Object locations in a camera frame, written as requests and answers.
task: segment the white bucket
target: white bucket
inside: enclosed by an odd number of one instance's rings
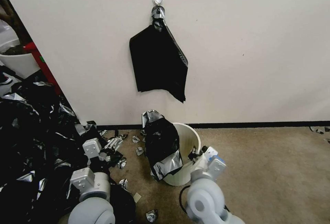
[[[181,186],[190,181],[190,171],[193,166],[193,162],[188,159],[188,155],[191,149],[195,146],[196,153],[200,151],[200,139],[199,135],[188,125],[174,122],[174,127],[178,131],[180,138],[180,153],[182,156],[183,167],[176,174],[168,174],[164,181],[173,186]]]

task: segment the crumpled foil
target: crumpled foil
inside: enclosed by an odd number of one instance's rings
[[[125,140],[128,137],[128,134],[120,134],[119,135],[123,140]]]
[[[31,183],[33,181],[34,175],[35,175],[35,171],[30,171],[28,174],[25,174],[16,180]]]
[[[138,156],[140,156],[141,154],[143,154],[143,148],[142,147],[137,147],[137,149],[135,151],[136,151],[136,154]]]
[[[106,132],[108,132],[108,131],[107,130],[103,130],[103,131],[99,132],[100,133],[100,136],[103,136]]]
[[[46,183],[47,183],[47,179],[42,179],[42,180],[39,181],[39,191],[44,190]],[[40,195],[41,195],[41,192],[38,192],[37,200],[39,199]]]
[[[26,102],[26,99],[22,98],[17,93],[7,94],[7,95],[2,96],[1,98]]]
[[[127,186],[128,186],[128,180],[127,179],[122,179],[119,181],[119,185],[124,188],[125,190],[127,190]]]
[[[39,82],[33,82],[36,86],[53,86],[52,83],[49,82],[44,82],[44,81],[39,81]]]
[[[156,171],[156,176],[159,180],[163,179],[168,172],[179,169],[183,166],[183,162],[180,156],[180,150],[178,149],[175,153],[166,157],[162,161],[157,162],[154,165],[154,169]]]
[[[68,163],[68,162],[63,162],[63,160],[61,160],[61,159],[56,159],[55,160],[55,168],[62,167],[62,166],[69,166],[69,167],[71,167],[71,164]]]
[[[146,135],[147,135],[147,134],[145,133],[144,129],[141,129],[141,131],[140,131],[140,135],[142,135],[142,136],[146,136]]]
[[[127,159],[125,157],[122,157],[118,163],[117,163],[117,166],[120,168],[120,169],[123,169],[126,165],[126,162],[127,162]]]
[[[132,138],[132,142],[134,142],[134,143],[138,143],[139,141],[140,141],[139,137],[137,137],[137,136],[133,136],[133,138]]]
[[[155,222],[158,218],[158,210],[154,209],[151,211],[146,212],[145,216],[147,217],[147,220],[151,223]]]
[[[142,128],[144,128],[147,123],[156,121],[161,118],[164,118],[164,116],[159,114],[158,111],[147,110],[142,114]]]
[[[59,103],[59,107],[63,112],[66,112],[70,116],[76,116],[76,114],[69,107],[63,105],[61,102]]]

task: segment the black plastic bag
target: black plastic bag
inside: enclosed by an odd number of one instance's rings
[[[152,24],[130,39],[137,90],[169,91],[184,102],[188,61],[164,20],[164,8],[152,9]]]
[[[167,174],[174,175],[183,166],[176,128],[155,110],[143,113],[142,120],[146,156],[153,177],[160,181]]]

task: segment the silver foil scrap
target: silver foil scrap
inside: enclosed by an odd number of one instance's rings
[[[142,128],[144,128],[146,124],[161,118],[164,118],[164,116],[159,114],[156,110],[147,110],[142,114]]]
[[[120,134],[119,135],[123,140],[125,140],[128,137],[128,134]]]
[[[127,186],[128,186],[128,180],[127,179],[122,179],[119,181],[119,185],[124,188],[125,190],[127,190]]]
[[[151,211],[146,212],[145,216],[147,217],[147,220],[151,223],[155,222],[158,218],[158,210],[154,209]]]
[[[141,131],[140,131],[140,135],[142,135],[142,136],[146,136],[146,135],[147,135],[147,134],[145,133],[144,129],[141,129]]]
[[[137,136],[133,136],[133,138],[132,138],[132,142],[134,142],[134,143],[138,143],[139,141],[140,141],[139,137],[137,137]]]
[[[163,179],[170,172],[179,169],[183,166],[183,162],[180,156],[180,150],[166,157],[162,161],[157,162],[154,165],[156,176],[159,180]]]
[[[143,154],[143,148],[142,147],[137,147],[135,151],[136,151],[137,156],[140,156],[141,154]]]
[[[125,157],[122,157],[118,163],[117,163],[117,166],[120,168],[120,169],[123,169],[126,165],[126,162],[127,162],[127,159]]]

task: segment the black trash bag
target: black trash bag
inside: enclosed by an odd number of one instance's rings
[[[24,98],[39,113],[44,129],[47,130],[49,127],[56,125],[59,97],[56,95],[51,83],[19,82],[15,83],[11,90]]]
[[[142,114],[145,130],[145,152],[152,176],[160,181],[167,174],[174,175],[183,166],[179,135],[174,125],[155,110]]]
[[[164,20],[162,6],[152,9],[152,24],[130,39],[137,90],[169,91],[184,102],[188,61]]]
[[[46,165],[45,132],[39,114],[28,103],[3,99],[0,102],[2,156],[0,185]]]
[[[110,204],[116,224],[135,224],[136,204],[132,195],[117,184],[111,184],[110,192]]]

